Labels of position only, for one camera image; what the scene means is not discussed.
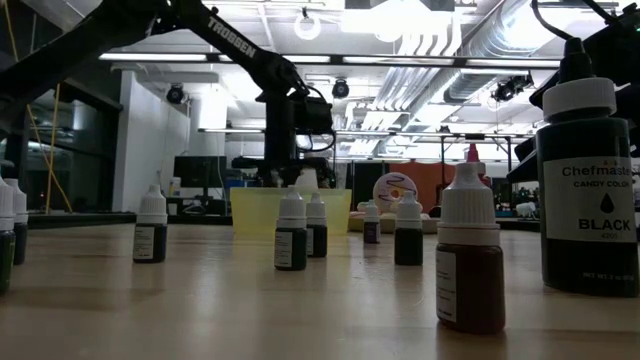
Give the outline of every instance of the computer monitor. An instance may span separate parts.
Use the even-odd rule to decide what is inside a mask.
[[[225,156],[176,156],[173,176],[183,188],[224,188]]]

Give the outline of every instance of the yellow cord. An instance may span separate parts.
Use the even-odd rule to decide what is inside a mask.
[[[58,104],[60,103],[60,84],[56,86],[56,102],[53,106],[53,129],[51,130],[51,147],[49,148],[49,163],[51,170],[49,171],[49,181],[47,183],[47,214],[49,214],[49,205],[51,204],[51,178],[53,176],[53,154],[56,145],[56,126],[58,126]]]
[[[6,2],[4,4],[4,13],[5,16],[7,18],[7,28],[9,30],[9,38],[11,39],[11,46],[13,48],[13,56],[16,60],[16,62],[20,61],[20,58],[18,56],[18,47],[16,46],[16,38],[13,34],[13,26],[11,25],[11,14],[9,13],[9,3]],[[54,110],[54,121],[57,117],[57,108],[58,108],[58,101],[59,101],[59,96],[60,94],[60,85],[58,84],[58,92],[56,95],[56,103],[55,103],[55,109]],[[53,173],[53,166],[52,166],[52,162],[53,162],[53,140],[52,140],[52,144],[51,144],[51,160],[52,162],[49,162],[49,159],[47,158],[47,155],[44,152],[44,146],[42,146],[42,141],[40,140],[40,135],[39,135],[39,130],[38,130],[38,126],[36,125],[36,121],[35,121],[35,116],[33,115],[33,111],[31,110],[31,105],[27,105],[27,113],[29,114],[29,118],[31,119],[31,126],[33,126],[33,129],[35,130],[35,135],[36,135],[36,140],[38,141],[38,144],[40,144],[40,152],[42,153],[42,157],[44,158],[45,163],[47,164],[47,168],[49,169],[49,191],[47,191],[47,213],[49,212],[49,196],[51,194],[51,180],[53,179],[54,183],[56,184],[56,186],[58,187],[58,190],[60,190],[60,193],[62,194],[62,197],[64,198],[64,202],[67,204],[67,209],[69,210],[70,213],[73,212],[73,209],[71,208],[71,203],[69,202],[69,199],[67,198],[67,194],[64,192],[64,190],[62,190],[62,186],[60,186],[60,183],[58,182],[58,178],[56,177],[56,174]],[[23,136],[29,136],[29,132],[25,132],[25,134],[23,134]]]

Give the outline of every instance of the wooden table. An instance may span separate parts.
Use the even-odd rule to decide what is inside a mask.
[[[640,300],[543,286],[539,235],[503,232],[504,334],[438,325],[435,237],[396,267],[390,237],[334,238],[304,272],[273,241],[173,225],[164,264],[131,262],[133,225],[32,231],[0,298],[0,359],[640,359]]]

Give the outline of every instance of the red dropper tip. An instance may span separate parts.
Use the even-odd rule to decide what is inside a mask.
[[[467,162],[480,162],[480,155],[478,154],[478,149],[476,148],[476,144],[471,144],[469,146],[469,153],[467,154]]]

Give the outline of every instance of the yellow container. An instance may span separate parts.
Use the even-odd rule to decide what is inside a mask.
[[[237,235],[273,235],[280,199],[286,191],[276,188],[231,188],[233,231]],[[349,225],[351,190],[299,190],[305,202],[309,202],[315,191],[320,193],[325,203],[329,235],[345,235]]]

